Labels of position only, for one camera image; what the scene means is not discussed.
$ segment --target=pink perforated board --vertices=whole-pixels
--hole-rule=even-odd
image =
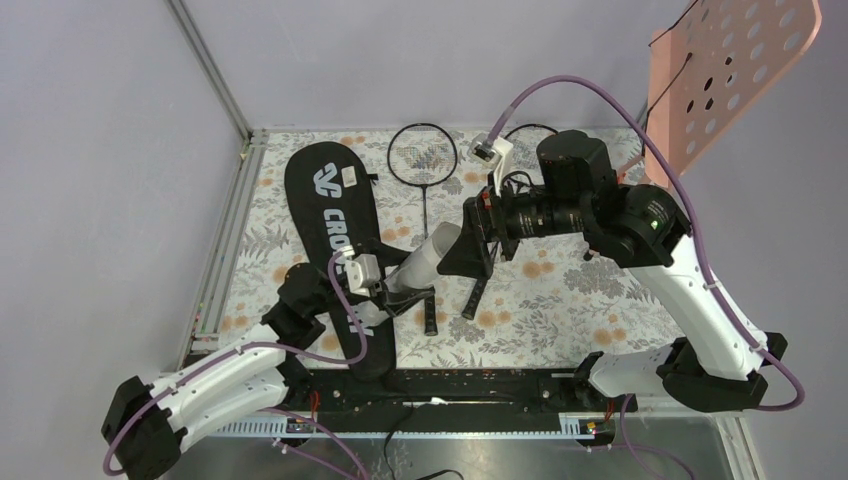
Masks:
[[[648,134],[678,174],[792,67],[821,25],[817,0],[693,0],[689,7],[651,47],[648,103],[659,102]],[[650,152],[645,170],[668,186]]]

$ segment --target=gray wall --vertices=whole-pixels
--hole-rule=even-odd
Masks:
[[[752,415],[769,480],[848,471],[848,3],[821,4],[807,55],[684,177],[716,272],[752,320],[786,335],[808,391],[797,410]],[[792,398],[769,379],[769,403]]]
[[[101,478],[172,367],[240,141],[162,1],[0,7],[0,477]]]
[[[189,0],[254,126],[494,123],[539,78],[571,73],[636,113],[648,41],[685,0]],[[591,92],[550,87],[517,121],[620,125]]]

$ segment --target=racket handle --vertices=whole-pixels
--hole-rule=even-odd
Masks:
[[[439,334],[436,326],[436,297],[424,299],[424,335],[434,337]]]
[[[480,305],[480,299],[483,298],[483,292],[486,291],[486,284],[489,283],[488,279],[480,279],[474,284],[474,287],[471,289],[471,296],[468,297],[468,302],[465,304],[465,308],[462,309],[462,318],[466,320],[474,320],[474,315],[477,314],[477,306]]]

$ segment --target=floral tablecloth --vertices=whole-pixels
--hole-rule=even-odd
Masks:
[[[586,130],[607,144],[613,167],[639,151],[627,129]],[[476,195],[486,169],[464,158],[477,131],[450,131],[461,158],[447,182],[428,190],[431,229],[441,221],[462,223],[462,202]],[[219,333],[222,345],[259,322],[277,301],[277,288],[288,269],[306,261],[291,220],[283,187],[286,162],[298,149],[319,141],[349,146],[370,173],[381,236],[395,247],[412,250],[423,239],[420,191],[391,177],[386,148],[393,131],[274,133],[262,161],[256,192],[242,238]],[[535,146],[546,135],[524,131],[515,137],[515,169],[527,170],[541,183]],[[641,166],[625,181],[635,183]],[[423,306],[396,318],[398,366],[427,367],[573,367],[593,350],[639,351],[668,343],[681,333],[652,293],[612,261],[582,259],[580,235],[524,240],[512,262],[497,263],[474,320],[460,316],[473,281],[443,277],[436,284],[439,335],[426,337]],[[329,318],[327,332],[312,351],[341,358]],[[330,368],[311,360],[308,367]]]

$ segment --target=cable tie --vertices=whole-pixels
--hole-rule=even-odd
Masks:
[[[768,344],[764,344],[764,343],[760,342],[760,343],[757,344],[757,348],[750,347],[750,346],[748,347],[748,351],[750,351],[750,352],[762,352],[763,350],[768,351]]]

